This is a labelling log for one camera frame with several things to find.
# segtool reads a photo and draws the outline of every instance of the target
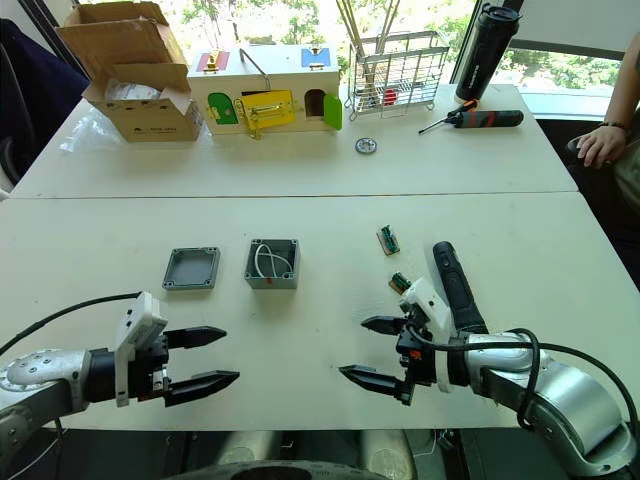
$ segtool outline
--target black water bottle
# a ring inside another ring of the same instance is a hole
[[[518,31],[520,15],[511,8],[488,3],[476,20],[469,55],[456,90],[456,100],[479,100],[500,63],[511,37]]]

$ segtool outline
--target yellow door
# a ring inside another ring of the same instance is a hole
[[[290,90],[271,90],[243,95],[241,101],[251,133],[292,123],[296,119]]]

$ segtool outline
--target wire basket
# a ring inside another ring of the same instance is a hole
[[[364,57],[349,51],[350,120],[361,113],[404,115],[409,105],[433,108],[449,47],[434,31],[389,35],[383,53],[378,37],[363,38]]]

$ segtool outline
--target green door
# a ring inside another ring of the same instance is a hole
[[[235,125],[238,123],[233,104],[227,95],[224,93],[210,93],[208,101],[209,114],[218,125]]]
[[[342,102],[337,95],[328,93],[324,96],[324,123],[340,130],[342,128]]]

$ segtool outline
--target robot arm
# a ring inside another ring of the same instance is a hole
[[[202,326],[162,333],[166,324],[159,302],[142,292],[119,324],[113,352],[40,350],[0,370],[0,472],[35,430],[86,410],[91,402],[115,398],[121,407],[129,398],[163,397],[165,406],[178,405],[216,393],[239,377],[211,371],[172,383],[169,350],[204,346],[226,332]]]
[[[377,316],[362,325],[378,333],[398,336],[396,351],[406,369],[405,379],[350,365],[340,369],[349,380],[366,390],[393,396],[405,405],[411,404],[416,384],[437,383],[443,392],[451,392],[452,385],[470,386],[474,393],[507,408],[520,408],[531,372],[531,349],[436,351],[428,342],[517,344],[529,341],[525,335],[470,334],[454,328],[449,307],[425,279],[419,279],[402,294],[400,308],[404,317]],[[484,328],[479,323],[474,325]],[[635,457],[636,440],[616,401],[591,376],[553,360],[544,350],[540,352],[535,395],[525,418],[570,474],[603,475],[625,467]]]

